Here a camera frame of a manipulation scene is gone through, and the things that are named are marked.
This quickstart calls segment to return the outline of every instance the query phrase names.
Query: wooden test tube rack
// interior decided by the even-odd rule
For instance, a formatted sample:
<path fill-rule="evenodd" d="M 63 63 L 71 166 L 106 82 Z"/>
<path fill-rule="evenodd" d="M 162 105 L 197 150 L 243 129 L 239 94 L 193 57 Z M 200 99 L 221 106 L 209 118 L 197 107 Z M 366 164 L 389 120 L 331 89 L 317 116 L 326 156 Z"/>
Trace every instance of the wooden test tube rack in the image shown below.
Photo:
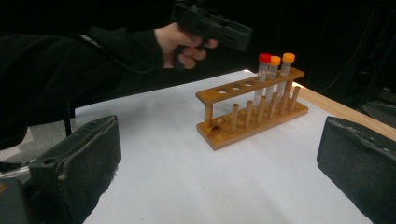
<path fill-rule="evenodd" d="M 291 92 L 293 80 L 303 76 L 303 71 L 292 67 L 286 77 L 280 76 L 278 71 L 276 78 L 264 82 L 260 82 L 258 77 L 250 77 L 196 92 L 196 97 L 205 105 L 205 121 L 197 124 L 198 132 L 217 150 L 306 114 L 308 107 L 297 102 L 300 87 L 296 86 Z M 270 104 L 266 104 L 265 96 L 262 96 L 257 106 L 253 106 L 253 101 L 247 101 L 242 109 L 233 104 L 232 113 L 212 118 L 214 103 L 282 82 L 286 82 L 286 86 L 280 102 L 275 92 Z"/>

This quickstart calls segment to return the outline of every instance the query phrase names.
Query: clear plastic tube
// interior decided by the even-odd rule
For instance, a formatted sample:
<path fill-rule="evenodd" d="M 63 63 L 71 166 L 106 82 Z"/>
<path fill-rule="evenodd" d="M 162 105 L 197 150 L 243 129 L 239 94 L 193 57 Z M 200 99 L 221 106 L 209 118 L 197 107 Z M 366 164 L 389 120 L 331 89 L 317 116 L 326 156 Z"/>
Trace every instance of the clear plastic tube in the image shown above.
<path fill-rule="evenodd" d="M 284 53 L 282 57 L 282 66 L 280 67 L 280 75 L 286 77 L 289 75 L 291 64 L 294 62 L 295 55 L 292 53 Z M 283 92 L 285 91 L 286 82 L 279 83 L 276 86 L 278 95 L 278 101 L 282 98 Z"/>
<path fill-rule="evenodd" d="M 267 78 L 269 63 L 271 62 L 271 54 L 261 53 L 259 55 L 259 81 L 264 82 Z M 264 89 L 259 89 L 254 92 L 254 105 L 259 105 L 260 99 L 262 98 L 262 94 L 264 93 Z"/>
<path fill-rule="evenodd" d="M 280 65 L 280 57 L 278 56 L 271 56 L 271 62 L 268 68 L 268 76 L 267 79 L 274 79 L 277 75 L 277 68 Z M 275 86 L 269 86 L 265 88 L 265 97 L 267 98 L 267 102 L 272 100 L 272 95 L 274 93 Z"/>

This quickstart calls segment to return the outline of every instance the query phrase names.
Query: dark background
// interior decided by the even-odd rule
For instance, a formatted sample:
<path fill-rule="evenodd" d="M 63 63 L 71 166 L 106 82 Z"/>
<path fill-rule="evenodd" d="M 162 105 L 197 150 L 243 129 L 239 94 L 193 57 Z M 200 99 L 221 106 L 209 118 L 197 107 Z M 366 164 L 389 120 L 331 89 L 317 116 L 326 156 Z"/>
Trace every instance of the dark background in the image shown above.
<path fill-rule="evenodd" d="M 0 27 L 17 33 L 68 35 L 91 26 L 132 32 L 168 23 L 173 0 L 0 0 Z M 293 52 L 296 80 L 344 105 L 357 107 L 384 88 L 395 92 L 395 1 L 209 0 L 204 6 L 253 29 L 246 52 L 224 46 L 181 74 L 164 71 L 152 89 L 222 75 L 257 72 L 261 52 Z"/>

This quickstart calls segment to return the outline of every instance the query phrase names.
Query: table surface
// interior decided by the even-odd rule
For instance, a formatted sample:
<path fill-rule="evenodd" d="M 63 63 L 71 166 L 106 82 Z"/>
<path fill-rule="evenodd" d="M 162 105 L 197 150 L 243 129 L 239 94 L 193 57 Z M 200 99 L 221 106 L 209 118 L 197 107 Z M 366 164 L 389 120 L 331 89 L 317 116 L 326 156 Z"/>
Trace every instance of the table surface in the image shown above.
<path fill-rule="evenodd" d="M 85 223 L 372 223 L 316 161 L 325 119 L 369 119 L 358 112 L 302 88 L 298 102 L 309 111 L 297 119 L 217 151 L 197 132 L 205 113 L 195 93 L 252 76 L 239 71 L 77 109 L 78 127 L 117 115 L 122 153 Z M 214 104 L 213 118 L 253 95 Z"/>

